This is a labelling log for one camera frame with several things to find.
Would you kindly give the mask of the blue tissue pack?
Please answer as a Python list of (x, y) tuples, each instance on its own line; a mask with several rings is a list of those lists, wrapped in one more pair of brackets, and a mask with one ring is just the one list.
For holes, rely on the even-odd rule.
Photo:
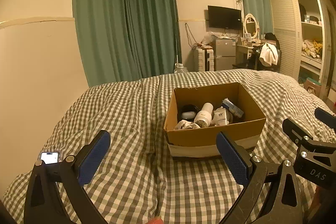
[(222, 100), (222, 107), (227, 109), (233, 116), (242, 118), (244, 111), (233, 104), (228, 98)]

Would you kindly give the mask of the white bottle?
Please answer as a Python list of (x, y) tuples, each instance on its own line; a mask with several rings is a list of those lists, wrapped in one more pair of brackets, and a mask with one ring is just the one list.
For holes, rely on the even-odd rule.
[(212, 121), (213, 105), (211, 103), (205, 103), (202, 109), (196, 114), (194, 123), (200, 128), (207, 128)]

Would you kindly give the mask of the white earbuds case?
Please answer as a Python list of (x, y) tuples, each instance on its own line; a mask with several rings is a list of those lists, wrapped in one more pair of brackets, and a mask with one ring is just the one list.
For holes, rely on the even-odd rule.
[(193, 121), (196, 116), (195, 111), (185, 111), (181, 114), (181, 119), (186, 121)]

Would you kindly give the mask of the white smartphone on bed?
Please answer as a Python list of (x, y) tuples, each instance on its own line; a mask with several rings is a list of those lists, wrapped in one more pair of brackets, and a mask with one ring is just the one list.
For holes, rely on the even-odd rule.
[(53, 152), (42, 152), (41, 160), (44, 161), (45, 164), (54, 164), (59, 162), (59, 153), (56, 151)]

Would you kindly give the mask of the small white carton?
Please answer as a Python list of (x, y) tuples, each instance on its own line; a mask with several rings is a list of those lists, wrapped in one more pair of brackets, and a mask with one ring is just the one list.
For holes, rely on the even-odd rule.
[(225, 126), (230, 123), (230, 112), (223, 107), (220, 107), (214, 111), (214, 125)]

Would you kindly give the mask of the chair with white cloth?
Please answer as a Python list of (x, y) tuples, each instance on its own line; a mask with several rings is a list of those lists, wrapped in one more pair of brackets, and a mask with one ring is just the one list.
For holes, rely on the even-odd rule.
[(254, 65), (257, 71), (279, 72), (281, 66), (280, 42), (275, 34), (265, 34), (264, 43), (253, 48)]

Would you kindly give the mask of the cardboard box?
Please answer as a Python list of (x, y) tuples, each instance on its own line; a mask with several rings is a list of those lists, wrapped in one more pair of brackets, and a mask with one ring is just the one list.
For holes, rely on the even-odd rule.
[[(175, 88), (163, 125), (171, 156), (196, 159), (218, 156), (216, 138), (221, 131), (245, 149), (254, 148), (266, 117), (251, 95), (240, 83)], [(205, 103), (211, 103), (217, 109), (226, 98), (243, 111), (241, 118), (235, 117), (232, 123), (224, 126), (175, 129), (186, 106), (193, 105), (200, 111)]]

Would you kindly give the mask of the black round jar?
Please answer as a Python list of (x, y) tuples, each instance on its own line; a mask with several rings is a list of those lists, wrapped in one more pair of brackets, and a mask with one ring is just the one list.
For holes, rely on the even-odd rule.
[(186, 113), (186, 112), (197, 113), (198, 112), (198, 108), (195, 105), (192, 105), (192, 104), (184, 105), (181, 108), (181, 113)]

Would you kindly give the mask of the white wardrobe shelf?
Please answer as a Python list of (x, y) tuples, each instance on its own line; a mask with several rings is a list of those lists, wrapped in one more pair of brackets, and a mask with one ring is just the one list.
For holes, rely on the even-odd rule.
[(280, 73), (323, 98), (326, 90), (326, 23), (323, 0), (270, 0), (273, 33), (280, 43)]

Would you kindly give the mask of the gray mini fridge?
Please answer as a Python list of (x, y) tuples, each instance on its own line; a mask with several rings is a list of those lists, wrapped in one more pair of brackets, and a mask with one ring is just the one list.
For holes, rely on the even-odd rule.
[(216, 71), (231, 70), (236, 63), (236, 43), (232, 39), (212, 41)]

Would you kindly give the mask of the white round vanity mirror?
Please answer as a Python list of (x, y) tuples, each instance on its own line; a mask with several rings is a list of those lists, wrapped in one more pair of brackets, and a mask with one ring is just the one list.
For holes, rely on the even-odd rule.
[(260, 27), (256, 18), (251, 14), (247, 14), (243, 22), (244, 38), (251, 41), (259, 39)]

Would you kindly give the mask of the white suitcase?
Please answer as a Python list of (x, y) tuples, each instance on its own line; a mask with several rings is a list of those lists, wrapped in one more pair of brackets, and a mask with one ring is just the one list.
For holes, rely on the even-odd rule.
[(214, 50), (212, 47), (194, 49), (194, 69), (196, 72), (214, 71)]

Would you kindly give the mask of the clear water jug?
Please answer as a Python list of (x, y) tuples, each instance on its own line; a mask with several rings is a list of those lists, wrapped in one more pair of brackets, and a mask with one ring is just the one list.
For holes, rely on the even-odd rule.
[(179, 62), (179, 56), (176, 55), (174, 71), (173, 73), (187, 73), (187, 67), (185, 67), (182, 63)]

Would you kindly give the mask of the black wall television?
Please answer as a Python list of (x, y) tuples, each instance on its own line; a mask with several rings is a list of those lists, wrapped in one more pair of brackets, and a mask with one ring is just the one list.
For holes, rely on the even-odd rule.
[(242, 12), (227, 7), (208, 6), (209, 27), (242, 30)]

